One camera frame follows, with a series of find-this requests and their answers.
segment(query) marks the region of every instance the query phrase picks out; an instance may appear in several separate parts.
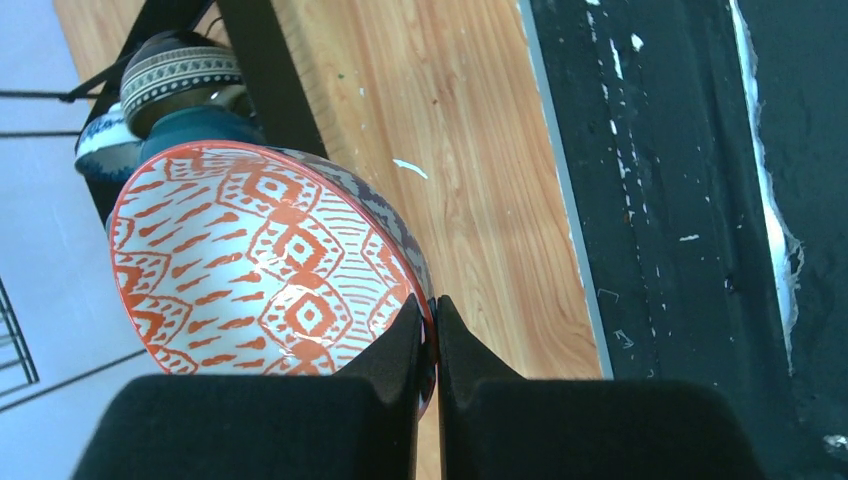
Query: bowl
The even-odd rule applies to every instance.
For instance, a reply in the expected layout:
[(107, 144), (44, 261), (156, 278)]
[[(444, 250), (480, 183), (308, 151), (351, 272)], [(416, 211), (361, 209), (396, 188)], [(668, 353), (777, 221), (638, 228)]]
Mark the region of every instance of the bowl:
[(74, 168), (92, 180), (124, 182), (139, 164), (141, 145), (127, 129), (121, 105), (112, 105), (83, 129)]
[(426, 298), (433, 298), (433, 281), (430, 278), (430, 269), (427, 267), (427, 261), (424, 258), (424, 252), (421, 250), (421, 246), (406, 226), (406, 223), (404, 223), (400, 214), (368, 182), (341, 166), (317, 155), (288, 148), (268, 148), (303, 163), (336, 187), (344, 190), (347, 197), (360, 208), (364, 209), (389, 235), (395, 247), (401, 252), (404, 259), (415, 272), (416, 280), (423, 288)]
[(126, 70), (156, 55), (188, 47), (223, 47), (192, 30), (166, 30), (148, 38), (127, 63)]
[(183, 46), (171, 37), (142, 47), (121, 79), (121, 105), (131, 132), (146, 138), (160, 118), (208, 103), (227, 85), (242, 83), (233, 53), (217, 45)]
[(148, 160), (171, 147), (198, 140), (265, 143), (265, 138), (250, 120), (222, 106), (201, 105), (178, 110), (156, 122), (144, 141), (140, 157)]
[(329, 375), (409, 294), (433, 328), (382, 223), (293, 155), (231, 141), (168, 149), (124, 186), (109, 237), (124, 306), (166, 372)]

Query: orange geometric pattern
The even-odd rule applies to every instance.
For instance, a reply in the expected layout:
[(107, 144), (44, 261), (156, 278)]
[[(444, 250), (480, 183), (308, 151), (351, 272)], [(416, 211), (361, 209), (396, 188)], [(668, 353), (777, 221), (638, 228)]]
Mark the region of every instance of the orange geometric pattern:
[(110, 232), (123, 303), (173, 373), (330, 374), (416, 291), (384, 232), (305, 167), (193, 143), (127, 183)]

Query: wooden floor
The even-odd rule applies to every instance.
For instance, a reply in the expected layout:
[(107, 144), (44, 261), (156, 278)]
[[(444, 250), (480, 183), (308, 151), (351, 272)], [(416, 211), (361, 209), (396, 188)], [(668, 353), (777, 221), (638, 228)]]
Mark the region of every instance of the wooden floor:
[[(81, 78), (117, 57), (142, 3), (55, 2)], [(519, 373), (600, 376), (515, 0), (274, 4), (330, 157), (402, 214), (437, 293)], [(418, 478), (440, 476), (437, 416)]]

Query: bowl rim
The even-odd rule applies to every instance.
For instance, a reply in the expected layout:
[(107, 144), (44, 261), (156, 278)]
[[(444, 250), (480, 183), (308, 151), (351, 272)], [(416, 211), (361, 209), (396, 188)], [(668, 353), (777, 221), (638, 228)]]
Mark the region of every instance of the bowl rim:
[(383, 229), (382, 226), (380, 226), (377, 223), (376, 220), (373, 219), (371, 214), (368, 213), (365, 210), (364, 207), (359, 205), (357, 202), (351, 200), (350, 193), (345, 191), (343, 188), (337, 186), (333, 182), (330, 182), (329, 180), (324, 178), (321, 174), (315, 172), (311, 168), (309, 168), (309, 167), (303, 165), (302, 163), (298, 162), (296, 158), (291, 157), (289, 155), (286, 155), (282, 152), (278, 152), (276, 150), (271, 150), (269, 148), (266, 148), (266, 147), (263, 147), (263, 146), (260, 146), (260, 145), (255, 145), (255, 144), (251, 144), (251, 143), (236, 142), (236, 141), (232, 141), (232, 140), (199, 140), (199, 141), (186, 142), (186, 143), (181, 143), (179, 145), (175, 145), (171, 148), (168, 148), (167, 150), (163, 150), (162, 152), (159, 152), (158, 154), (154, 155), (153, 157), (151, 157), (150, 159), (148, 159), (144, 163), (142, 163), (132, 173), (132, 175), (126, 181), (126, 183), (124, 183), (124, 186), (123, 186), (123, 188), (121, 188), (121, 192), (118, 194), (118, 198), (115, 201), (115, 207), (112, 209), (112, 212), (110, 213), (110, 215), (112, 215), (112, 222), (111, 222), (111, 225), (108, 225), (108, 232), (109, 232), (109, 261), (112, 265), (112, 279), (115, 282), (115, 287), (118, 289), (118, 295), (121, 298), (121, 306), (123, 307), (124, 311), (126, 312), (127, 318), (129, 319), (130, 323), (132, 324), (133, 330), (135, 331), (136, 335), (138, 335), (139, 340), (141, 340), (141, 343), (144, 345), (144, 349), (147, 350), (147, 353), (150, 354), (150, 357), (153, 358), (153, 361), (156, 362), (156, 364), (159, 366), (159, 368), (161, 368), (167, 374), (172, 374), (172, 372), (168, 368), (166, 368), (164, 365), (162, 365), (162, 363), (159, 362), (159, 360), (156, 358), (156, 356), (153, 354), (153, 352), (150, 351), (150, 346), (144, 341), (144, 338), (141, 336), (141, 332), (139, 332), (138, 328), (136, 328), (136, 326), (133, 322), (134, 317), (133, 317), (132, 314), (130, 314), (129, 308), (127, 308), (127, 303), (126, 303), (124, 291), (121, 289), (121, 285), (118, 283), (118, 276), (115, 275), (115, 271), (116, 271), (116, 268), (117, 268), (117, 266), (115, 264), (115, 257), (116, 257), (116, 253), (117, 253), (116, 249), (115, 249), (115, 219), (120, 217), (119, 213), (120, 213), (121, 207), (123, 206), (122, 204), (124, 203), (124, 197), (127, 195), (128, 191), (132, 188), (132, 185), (135, 183), (135, 181), (138, 180), (138, 177), (141, 176), (142, 173), (146, 173), (146, 168), (150, 164), (152, 164), (154, 162), (159, 162), (159, 161), (163, 160), (166, 156), (172, 155), (175, 152), (182, 151), (182, 150), (189, 149), (189, 148), (196, 148), (196, 147), (242, 149), (242, 150), (246, 150), (246, 151), (251, 152), (251, 153), (262, 155), (266, 158), (270, 158), (272, 160), (278, 161), (278, 162), (282, 163), (283, 165), (295, 170), (296, 172), (298, 172), (298, 174), (301, 174), (304, 177), (312, 180), (313, 182), (321, 185), (322, 187), (330, 189), (330, 191), (332, 191), (333, 193), (338, 195), (342, 200), (344, 200), (345, 203), (347, 203), (351, 208), (353, 208), (357, 213), (359, 213), (359, 215), (361, 217), (363, 217), (365, 219), (365, 221), (368, 222), (369, 225), (371, 225), (371, 228), (373, 228), (377, 232), (377, 234), (383, 239), (383, 242), (389, 247), (389, 249), (392, 251), (392, 253), (395, 254), (395, 257), (397, 258), (398, 263), (400, 264), (401, 268), (403, 269), (404, 274), (409, 279), (410, 284), (412, 286), (413, 293), (415, 294), (416, 299), (418, 300), (419, 309), (421, 310), (421, 315), (424, 319), (424, 325), (423, 325), (424, 332), (422, 332), (422, 333), (424, 333), (428, 337), (430, 337), (429, 338), (430, 342), (433, 342), (431, 345), (428, 346), (428, 345), (426, 345), (426, 343), (424, 343), (424, 338), (422, 337), (422, 344), (421, 344), (420, 348), (433, 348), (433, 345), (435, 345), (436, 344), (435, 342), (437, 342), (436, 328), (435, 328), (436, 326), (435, 326), (435, 322), (434, 322), (434, 318), (433, 318), (433, 312), (430, 310), (430, 306), (429, 306), (429, 302), (428, 302), (429, 299), (425, 298), (424, 288), (421, 286), (421, 283), (418, 281), (418, 277), (415, 274), (415, 270), (411, 267), (411, 265), (409, 265), (409, 262), (406, 260), (406, 256), (403, 254), (400, 247), (395, 243), (395, 240), (388, 234), (388, 232), (386, 232)]
[(127, 68), (123, 75), (121, 75), (120, 90), (124, 90), (125, 85), (129, 84), (130, 81), (145, 75), (150, 69), (159, 68), (169, 63), (179, 63), (193, 58), (207, 57), (218, 57), (220, 60), (233, 61), (236, 62), (236, 65), (238, 65), (235, 54), (232, 50), (226, 47), (208, 45), (175, 48), (173, 50), (166, 50), (164, 52), (151, 55), (136, 63), (132, 67)]

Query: teal bowl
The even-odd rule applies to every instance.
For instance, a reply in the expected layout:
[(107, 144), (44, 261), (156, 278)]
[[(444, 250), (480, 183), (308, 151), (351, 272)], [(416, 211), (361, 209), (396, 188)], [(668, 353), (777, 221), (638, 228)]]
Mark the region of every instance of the teal bowl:
[(140, 162), (144, 163), (171, 147), (199, 140), (265, 144), (265, 137), (250, 120), (217, 105), (202, 105), (159, 119), (141, 147)]

